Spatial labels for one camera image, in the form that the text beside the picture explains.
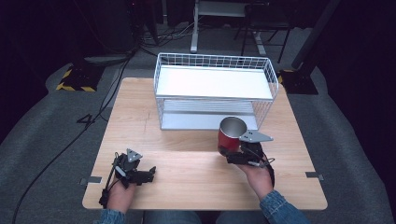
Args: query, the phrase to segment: gray floor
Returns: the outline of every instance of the gray floor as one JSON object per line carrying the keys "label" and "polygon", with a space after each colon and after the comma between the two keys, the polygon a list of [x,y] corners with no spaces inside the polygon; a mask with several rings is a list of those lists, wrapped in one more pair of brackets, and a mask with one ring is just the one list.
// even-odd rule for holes
{"label": "gray floor", "polygon": [[[294,29],[281,63],[275,70],[291,68],[291,62],[310,30]],[[235,29],[206,29],[200,33],[198,53],[238,55],[242,37],[233,40]],[[174,40],[154,53],[189,53],[191,36]],[[276,61],[279,48],[266,48]],[[258,56],[248,46],[247,56]],[[127,65],[124,77],[152,77],[156,58],[139,51]],[[39,172],[83,129],[76,121],[96,115],[120,66],[108,67],[97,92],[56,91],[69,64],[47,80],[49,94],[18,122],[0,146],[0,223],[10,223],[17,203]],[[318,69],[312,78],[319,95],[288,95],[308,151],[328,200],[324,211],[304,211],[312,223],[394,223],[384,185],[365,157],[346,118],[327,94],[326,81]],[[111,106],[104,111],[108,118]],[[85,209],[84,187],[78,184],[91,170],[100,147],[106,122],[98,119],[67,149],[24,197],[17,223],[92,223],[100,211]],[[139,223],[141,211],[128,214]]]}

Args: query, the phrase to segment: red cup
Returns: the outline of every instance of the red cup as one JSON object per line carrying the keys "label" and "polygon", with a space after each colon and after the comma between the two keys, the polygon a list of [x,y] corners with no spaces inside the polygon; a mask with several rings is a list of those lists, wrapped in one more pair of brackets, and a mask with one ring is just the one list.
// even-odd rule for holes
{"label": "red cup", "polygon": [[218,151],[226,156],[227,152],[239,150],[239,137],[248,130],[246,123],[237,117],[227,117],[223,119],[219,127]]}

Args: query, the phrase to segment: white shelf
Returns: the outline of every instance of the white shelf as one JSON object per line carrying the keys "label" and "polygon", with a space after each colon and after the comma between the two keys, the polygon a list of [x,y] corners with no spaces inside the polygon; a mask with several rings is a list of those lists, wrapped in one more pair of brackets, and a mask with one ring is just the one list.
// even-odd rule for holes
{"label": "white shelf", "polygon": [[245,17],[246,3],[199,2],[199,15]]}
{"label": "white shelf", "polygon": [[253,107],[246,101],[165,100],[163,130],[217,130],[226,117],[242,119],[257,130]]}
{"label": "white shelf", "polygon": [[273,100],[262,69],[163,65],[157,97]]}

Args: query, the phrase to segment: chair leg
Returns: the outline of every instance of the chair leg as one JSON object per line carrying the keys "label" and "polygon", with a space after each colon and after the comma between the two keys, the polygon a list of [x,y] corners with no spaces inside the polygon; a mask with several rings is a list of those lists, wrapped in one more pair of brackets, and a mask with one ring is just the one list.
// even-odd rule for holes
{"label": "chair leg", "polygon": [[242,29],[242,26],[239,26],[238,31],[236,32],[236,35],[233,37],[233,40],[235,40],[238,37],[239,32],[241,32],[241,29]]}
{"label": "chair leg", "polygon": [[280,59],[282,58],[283,55],[283,50],[285,49],[286,43],[288,41],[289,33],[290,33],[290,29],[286,32],[285,41],[283,41],[282,50],[280,51],[280,55],[279,55],[279,59],[277,60],[277,63],[280,63]]}
{"label": "chair leg", "polygon": [[245,44],[247,42],[247,36],[248,36],[248,27],[245,27],[244,42],[242,43],[241,56],[243,56],[245,52]]}
{"label": "chair leg", "polygon": [[272,38],[277,34],[278,30],[275,30],[274,33],[267,39],[268,42],[272,40]]}

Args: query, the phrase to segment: metal clip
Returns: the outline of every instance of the metal clip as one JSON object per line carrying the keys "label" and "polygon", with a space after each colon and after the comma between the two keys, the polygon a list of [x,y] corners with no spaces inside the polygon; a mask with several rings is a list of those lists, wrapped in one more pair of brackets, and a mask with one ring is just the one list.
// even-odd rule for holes
{"label": "metal clip", "polygon": [[268,142],[273,141],[274,138],[263,133],[259,133],[258,131],[247,130],[242,136],[239,137],[240,141],[249,142],[249,143],[257,143],[257,142]]}

